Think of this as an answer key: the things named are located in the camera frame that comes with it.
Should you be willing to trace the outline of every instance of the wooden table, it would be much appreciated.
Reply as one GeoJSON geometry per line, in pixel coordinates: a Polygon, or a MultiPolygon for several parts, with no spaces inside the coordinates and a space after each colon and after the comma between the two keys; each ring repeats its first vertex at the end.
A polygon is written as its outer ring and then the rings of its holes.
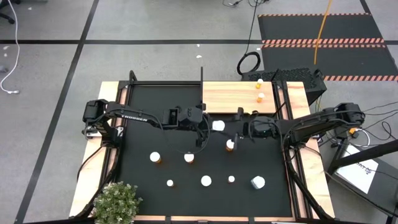
{"type": "MultiPolygon", "coordinates": [[[[98,99],[105,99],[108,101],[115,101],[118,92],[119,82],[103,82],[99,91],[98,99]]],[[[254,88],[255,82],[203,82],[203,102],[207,105],[206,112],[208,113],[235,113],[237,104],[245,109],[245,112],[258,110],[260,113],[274,113],[276,111],[274,104],[274,97],[272,93],[271,83],[263,83],[260,90],[254,88]],[[261,105],[255,100],[259,92],[265,94],[265,98],[261,105]]],[[[287,82],[287,91],[289,93],[290,104],[292,107],[292,114],[294,118],[299,118],[310,114],[310,109],[307,103],[307,97],[302,82],[287,82]]],[[[120,102],[124,102],[126,96],[126,89],[122,91],[120,102]]],[[[283,92],[279,91],[280,99],[283,103],[283,92]]],[[[285,109],[282,110],[284,117],[287,117],[285,109]]],[[[121,124],[121,120],[116,121],[116,125],[121,124]]],[[[87,142],[86,151],[83,161],[90,156],[101,144],[101,137],[96,137],[87,142]]],[[[311,139],[307,143],[308,147],[319,151],[318,144],[315,139],[311,139]]],[[[302,164],[307,182],[307,188],[322,206],[322,208],[334,217],[334,211],[330,200],[328,185],[326,182],[325,174],[323,171],[322,160],[318,154],[302,149],[301,151],[302,164]]],[[[79,213],[84,206],[90,201],[93,194],[96,192],[100,182],[101,171],[105,157],[105,148],[102,148],[97,155],[86,164],[80,172],[75,196],[70,210],[70,216],[79,213]]],[[[114,152],[111,153],[111,159],[108,164],[110,170],[113,164],[114,152]]],[[[297,189],[297,198],[302,217],[306,216],[304,207],[303,195],[299,188],[297,189]]],[[[314,218],[317,217],[316,213],[312,211],[314,218]]],[[[165,216],[147,216],[138,215],[136,220],[165,220],[165,216]]],[[[247,222],[248,217],[171,217],[172,221],[235,221],[247,222]]],[[[257,222],[269,221],[294,221],[293,217],[256,217],[257,222]]]]}

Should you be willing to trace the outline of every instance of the orange cable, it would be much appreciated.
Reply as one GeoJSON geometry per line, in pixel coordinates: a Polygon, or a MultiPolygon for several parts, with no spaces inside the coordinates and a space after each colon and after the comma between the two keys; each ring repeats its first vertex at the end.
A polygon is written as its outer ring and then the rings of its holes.
{"type": "Polygon", "coordinates": [[[325,15],[323,16],[321,29],[319,30],[318,39],[317,39],[317,44],[316,44],[316,46],[315,46],[315,55],[313,56],[313,64],[314,64],[314,65],[317,64],[317,53],[318,53],[319,39],[321,38],[322,30],[323,30],[323,25],[325,24],[326,17],[327,17],[328,14],[329,14],[329,9],[330,9],[331,2],[332,2],[332,1],[333,1],[333,0],[329,0],[328,8],[326,9],[326,13],[325,13],[325,15]]]}

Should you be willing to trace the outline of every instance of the green plant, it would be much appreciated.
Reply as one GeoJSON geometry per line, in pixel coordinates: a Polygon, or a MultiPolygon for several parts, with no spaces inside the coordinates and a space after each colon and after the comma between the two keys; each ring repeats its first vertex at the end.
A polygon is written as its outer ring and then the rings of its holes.
{"type": "Polygon", "coordinates": [[[130,224],[138,212],[142,198],[136,198],[137,186],[123,182],[110,183],[94,200],[95,223],[130,224]]]}

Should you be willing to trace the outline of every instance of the floor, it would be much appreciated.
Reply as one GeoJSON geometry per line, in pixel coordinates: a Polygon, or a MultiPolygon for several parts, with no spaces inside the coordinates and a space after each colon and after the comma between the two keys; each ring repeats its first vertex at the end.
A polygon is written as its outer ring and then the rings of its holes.
{"type": "MultiPolygon", "coordinates": [[[[366,2],[384,39],[398,40],[398,2],[366,2]]],[[[257,13],[323,13],[327,3],[270,0],[259,6],[257,13]]],[[[85,103],[98,96],[102,81],[125,80],[131,69],[139,80],[199,80],[201,66],[205,80],[239,80],[236,64],[246,50],[244,39],[248,38],[253,12],[246,1],[228,8],[221,0],[30,0],[14,7],[19,22],[18,39],[25,42],[21,44],[15,72],[4,82],[6,88],[20,93],[0,93],[1,223],[68,218],[76,172],[86,144],[80,134],[84,126],[81,116],[85,103]],[[86,24],[87,18],[92,18],[92,23],[86,24]],[[30,40],[43,41],[38,44],[30,40]],[[136,41],[117,44],[106,40],[136,41]],[[214,41],[201,44],[206,40],[214,41]],[[42,168],[35,168],[38,158],[44,162],[42,168]]],[[[9,7],[1,12],[12,14],[9,7]]],[[[333,2],[330,12],[364,9],[360,0],[339,0],[333,2]]],[[[14,26],[0,19],[0,40],[12,39],[14,26]]],[[[257,20],[252,39],[261,39],[257,20]]],[[[252,44],[249,51],[259,47],[252,44]]],[[[398,60],[398,45],[388,48],[398,60]]],[[[0,53],[0,64],[12,67],[16,45],[0,44],[0,53]]],[[[254,63],[247,60],[243,70],[249,70],[254,63]]],[[[394,96],[398,95],[397,82],[326,85],[322,107],[352,101],[366,109],[395,101],[394,96]]],[[[381,108],[378,112],[396,107],[381,108]]],[[[367,118],[365,126],[381,117],[367,118]]],[[[393,117],[386,121],[390,122],[393,135],[398,136],[398,120],[393,117]]],[[[378,125],[370,131],[386,136],[378,125]]],[[[371,142],[379,143],[373,138],[371,142]]],[[[327,167],[333,149],[325,146],[321,151],[327,167]]],[[[382,159],[398,168],[398,154],[382,159]]],[[[330,182],[329,189],[337,218],[385,222],[383,213],[339,185],[330,182]]]]}

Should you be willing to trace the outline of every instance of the orange striped tape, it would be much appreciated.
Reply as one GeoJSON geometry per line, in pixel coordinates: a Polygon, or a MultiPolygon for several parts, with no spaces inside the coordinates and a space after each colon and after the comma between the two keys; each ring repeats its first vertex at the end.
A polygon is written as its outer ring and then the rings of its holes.
{"type": "Polygon", "coordinates": [[[325,81],[398,81],[398,75],[373,75],[373,76],[354,76],[354,75],[327,75],[325,81]]]}
{"type": "MultiPolygon", "coordinates": [[[[263,17],[263,16],[323,16],[325,14],[323,13],[316,13],[316,14],[311,14],[311,13],[306,13],[306,14],[260,14],[258,17],[263,17]]],[[[369,15],[371,16],[370,13],[364,12],[364,13],[329,13],[328,16],[359,16],[359,15],[369,15]]]]}
{"type": "MultiPolygon", "coordinates": [[[[315,44],[264,44],[262,48],[267,47],[305,47],[305,48],[315,48],[315,44]]],[[[319,44],[318,48],[376,48],[383,47],[384,44],[319,44]]]]}
{"type": "MultiPolygon", "coordinates": [[[[263,44],[316,44],[316,39],[272,39],[263,40],[263,44]]],[[[378,44],[384,43],[383,38],[345,38],[319,39],[319,44],[378,44]]]]}

